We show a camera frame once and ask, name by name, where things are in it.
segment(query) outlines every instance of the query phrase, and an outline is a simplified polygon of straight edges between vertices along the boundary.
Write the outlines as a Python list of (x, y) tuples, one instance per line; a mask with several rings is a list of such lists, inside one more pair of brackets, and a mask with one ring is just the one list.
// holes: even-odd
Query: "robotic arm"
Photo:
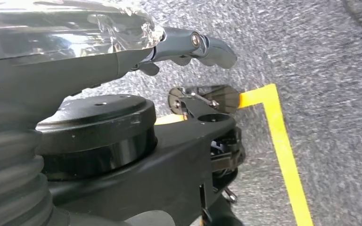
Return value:
[(173, 89), (169, 106), (188, 120), (162, 126), (142, 97), (62, 103), (129, 71), (154, 75), (155, 62), (191, 58), (223, 68), (237, 60), (223, 41), (160, 28), (132, 7), (0, 0), (0, 225), (120, 226), (151, 210), (176, 226), (199, 215), (205, 225), (241, 225), (229, 206), (211, 211), (222, 191), (235, 201), (227, 186), (245, 158), (227, 114), (238, 106), (234, 89)]

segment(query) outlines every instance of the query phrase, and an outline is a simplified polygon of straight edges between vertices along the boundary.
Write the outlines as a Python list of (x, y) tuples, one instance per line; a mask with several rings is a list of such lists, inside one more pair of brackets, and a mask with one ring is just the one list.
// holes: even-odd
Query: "yellow tape line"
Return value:
[[(263, 104), (270, 128), (275, 153), (284, 177), (289, 200), (295, 215), (297, 226), (313, 226), (313, 220), (304, 195), (292, 147), (285, 128), (284, 116), (275, 84), (270, 84), (240, 94), (239, 108)], [(171, 114), (158, 118), (156, 125), (168, 124), (184, 120), (182, 115)]]

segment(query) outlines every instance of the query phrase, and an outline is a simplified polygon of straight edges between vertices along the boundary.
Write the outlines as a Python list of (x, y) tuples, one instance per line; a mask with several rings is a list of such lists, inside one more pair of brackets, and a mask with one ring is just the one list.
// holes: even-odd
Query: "clear plastic wrap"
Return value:
[(163, 32), (144, 10), (124, 4), (0, 0), (0, 59), (35, 62), (141, 50), (157, 45)]

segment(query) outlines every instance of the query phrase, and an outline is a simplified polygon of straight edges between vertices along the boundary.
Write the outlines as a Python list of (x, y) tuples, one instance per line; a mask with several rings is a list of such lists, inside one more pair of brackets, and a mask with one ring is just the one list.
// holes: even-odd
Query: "circular hole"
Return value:
[(102, 105), (106, 105), (106, 102), (100, 103), (100, 104), (95, 104), (95, 106), (102, 106)]
[(204, 122), (218, 122), (228, 120), (229, 118), (230, 116), (227, 114), (206, 114), (200, 116), (198, 120)]

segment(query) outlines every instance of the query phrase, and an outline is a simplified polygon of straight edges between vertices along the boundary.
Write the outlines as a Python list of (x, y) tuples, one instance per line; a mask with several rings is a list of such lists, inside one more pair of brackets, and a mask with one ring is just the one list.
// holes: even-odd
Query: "metal bolt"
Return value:
[(200, 36), (198, 34), (192, 34), (192, 45), (198, 47), (200, 45)]
[(173, 106), (175, 108), (179, 108), (181, 106), (180, 102), (178, 100), (174, 101)]

